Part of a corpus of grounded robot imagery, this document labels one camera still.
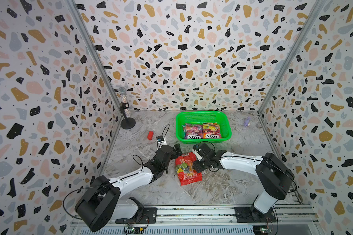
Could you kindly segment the purple Fox's berries candy bag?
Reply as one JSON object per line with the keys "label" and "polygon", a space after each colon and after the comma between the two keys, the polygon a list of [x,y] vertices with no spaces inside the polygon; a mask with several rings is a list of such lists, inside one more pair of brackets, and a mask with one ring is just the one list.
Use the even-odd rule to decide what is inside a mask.
{"label": "purple Fox's berries candy bag", "polygon": [[183,125],[183,133],[185,140],[196,140],[203,138],[203,126],[201,124],[189,124]]}

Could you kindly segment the red fruit candy bag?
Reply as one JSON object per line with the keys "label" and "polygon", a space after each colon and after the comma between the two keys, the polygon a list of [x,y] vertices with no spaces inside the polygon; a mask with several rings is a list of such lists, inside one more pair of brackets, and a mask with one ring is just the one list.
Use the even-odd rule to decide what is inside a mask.
{"label": "red fruit candy bag", "polygon": [[202,174],[198,173],[193,167],[196,160],[196,155],[193,152],[184,153],[176,158],[176,174],[182,186],[203,180]]}

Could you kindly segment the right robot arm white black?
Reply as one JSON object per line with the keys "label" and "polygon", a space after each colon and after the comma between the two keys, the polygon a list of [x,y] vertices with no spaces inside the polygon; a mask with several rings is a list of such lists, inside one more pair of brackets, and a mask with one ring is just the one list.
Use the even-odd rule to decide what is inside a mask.
{"label": "right robot arm white black", "polygon": [[225,150],[214,151],[207,144],[195,145],[197,157],[194,169],[197,172],[213,169],[238,170],[259,178],[263,190],[255,198],[243,218],[259,221],[280,200],[284,200],[294,184],[292,171],[273,153],[264,156],[246,156]]}

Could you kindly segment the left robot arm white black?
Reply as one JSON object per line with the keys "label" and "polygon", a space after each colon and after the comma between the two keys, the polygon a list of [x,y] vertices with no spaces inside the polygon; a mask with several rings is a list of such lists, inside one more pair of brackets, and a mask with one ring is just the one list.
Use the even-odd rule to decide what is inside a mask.
{"label": "left robot arm white black", "polygon": [[170,161],[181,155],[179,144],[162,145],[155,156],[136,171],[110,179],[99,176],[77,202],[75,212],[92,232],[112,220],[128,224],[150,223],[156,209],[145,208],[136,198],[123,199],[123,196],[159,179],[167,173]]}

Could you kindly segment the orange Fox's fruits candy bag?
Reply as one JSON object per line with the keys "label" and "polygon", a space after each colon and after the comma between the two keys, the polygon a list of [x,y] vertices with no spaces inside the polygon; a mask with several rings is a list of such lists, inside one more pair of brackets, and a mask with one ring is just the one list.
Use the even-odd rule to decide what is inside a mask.
{"label": "orange Fox's fruits candy bag", "polygon": [[219,124],[204,123],[202,127],[204,139],[220,139],[222,137]]}

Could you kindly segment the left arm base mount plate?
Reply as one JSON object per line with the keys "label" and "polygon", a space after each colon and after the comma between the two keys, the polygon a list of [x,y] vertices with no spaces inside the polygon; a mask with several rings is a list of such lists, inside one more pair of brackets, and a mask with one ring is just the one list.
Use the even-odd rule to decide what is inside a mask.
{"label": "left arm base mount plate", "polygon": [[139,209],[135,215],[128,219],[117,219],[116,224],[124,223],[124,224],[155,224],[157,217],[157,208],[156,207],[147,207],[143,209]]}

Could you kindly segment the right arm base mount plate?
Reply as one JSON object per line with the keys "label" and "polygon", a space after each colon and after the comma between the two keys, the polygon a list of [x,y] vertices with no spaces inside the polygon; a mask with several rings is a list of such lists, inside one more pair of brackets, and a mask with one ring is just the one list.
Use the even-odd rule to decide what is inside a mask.
{"label": "right arm base mount plate", "polygon": [[255,207],[235,207],[234,215],[237,223],[266,223],[276,222],[276,214],[273,209],[269,209],[267,213],[261,213]]}

